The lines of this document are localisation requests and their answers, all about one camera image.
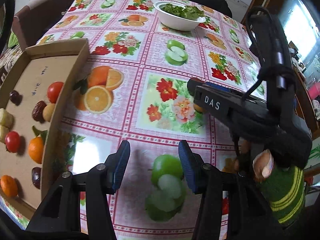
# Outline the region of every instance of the white bowl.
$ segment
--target white bowl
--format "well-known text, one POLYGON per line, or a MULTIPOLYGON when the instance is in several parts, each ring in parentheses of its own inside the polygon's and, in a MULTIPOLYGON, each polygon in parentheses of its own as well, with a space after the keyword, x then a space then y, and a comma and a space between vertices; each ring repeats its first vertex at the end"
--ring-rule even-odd
POLYGON ((199 17, 196 21, 184 19, 170 13, 167 13, 160 9, 162 5, 170 3, 174 6, 178 5, 185 8, 184 4, 171 2, 171 1, 158 1, 155 3, 155 8, 158 11, 158 17, 162 24, 168 26, 169 28, 178 30, 178 31, 191 31, 195 29, 199 23, 203 23, 206 21, 205 17, 199 17))

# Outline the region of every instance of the banana piece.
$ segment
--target banana piece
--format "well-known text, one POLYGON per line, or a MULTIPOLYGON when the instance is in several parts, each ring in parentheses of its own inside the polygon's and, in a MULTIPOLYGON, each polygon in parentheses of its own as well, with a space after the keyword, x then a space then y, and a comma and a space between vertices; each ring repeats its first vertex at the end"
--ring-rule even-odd
POLYGON ((0 142, 5 143, 5 136, 9 132, 9 129, 0 125, 0 142))
POLYGON ((13 121, 13 115, 9 114, 4 108, 0 108, 0 125, 10 128, 13 121))

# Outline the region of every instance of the cardboard box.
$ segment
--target cardboard box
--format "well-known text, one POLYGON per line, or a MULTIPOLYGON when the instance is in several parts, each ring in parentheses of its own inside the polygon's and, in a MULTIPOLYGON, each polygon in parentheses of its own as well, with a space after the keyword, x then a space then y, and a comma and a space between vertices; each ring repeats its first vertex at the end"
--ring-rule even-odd
POLYGON ((5 108, 14 116, 10 130, 19 133, 22 144, 20 151, 14 154, 7 152, 5 145, 0 143, 0 176, 10 175, 16 179, 19 197, 7 198, 1 189, 0 194, 27 219, 31 218, 53 183, 52 163, 60 120, 72 94, 76 75, 88 56, 87 39, 56 41, 26 48, 0 88, 0 108, 5 108), (32 118, 32 110, 38 101, 49 103, 47 89, 56 81, 62 81, 64 85, 51 122, 36 122, 32 118), (12 90, 17 90, 23 96, 19 106, 9 100, 12 90), (48 130, 42 164, 35 163, 28 154, 29 141, 35 137, 33 125, 39 130, 48 130), (41 190, 32 184, 31 170, 34 167, 42 168, 41 190))

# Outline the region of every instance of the metal bolt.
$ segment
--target metal bolt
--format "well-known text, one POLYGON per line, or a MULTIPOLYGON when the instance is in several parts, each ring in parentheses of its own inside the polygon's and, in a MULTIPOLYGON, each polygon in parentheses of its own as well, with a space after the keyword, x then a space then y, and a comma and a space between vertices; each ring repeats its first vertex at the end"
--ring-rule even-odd
POLYGON ((245 171, 239 171, 238 172, 238 175, 240 176, 240 177, 245 177, 245 171))
POLYGON ((106 166, 103 163, 100 163, 100 164, 97 165, 97 170, 98 171, 104 170, 105 168, 106 168, 106 166))
POLYGON ((62 177, 63 178, 67 178, 71 175, 70 171, 65 171, 64 173, 62 173, 62 177))
POLYGON ((204 168, 205 170, 210 170, 211 169, 211 164, 210 163, 204 163, 203 165, 202 165, 202 168, 204 168))

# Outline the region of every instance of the tablecloth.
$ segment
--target tablecloth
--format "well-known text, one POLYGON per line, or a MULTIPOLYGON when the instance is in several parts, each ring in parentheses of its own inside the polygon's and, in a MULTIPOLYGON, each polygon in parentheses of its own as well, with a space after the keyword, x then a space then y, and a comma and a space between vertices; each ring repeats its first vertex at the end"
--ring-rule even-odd
MULTIPOLYGON (((53 165, 74 174, 87 172, 116 152, 122 140, 129 141, 121 188, 108 196, 122 240, 191 238, 201 196, 179 178, 179 141, 187 140, 204 162, 224 171, 232 171, 236 155, 228 128, 194 109, 187 81, 197 77, 247 91, 260 68, 240 23, 192 1, 167 0, 205 13, 206 22, 194 31, 176 31, 160 23, 156 1, 75 0, 38 42, 89 41, 91 54, 66 107, 53 165), (179 190, 164 189, 163 181, 179 190)), ((265 99, 265 83, 253 94, 265 99)), ((87 232, 84 192, 80 206, 82 231, 87 232)), ((227 223, 224 211, 221 239, 227 223)))

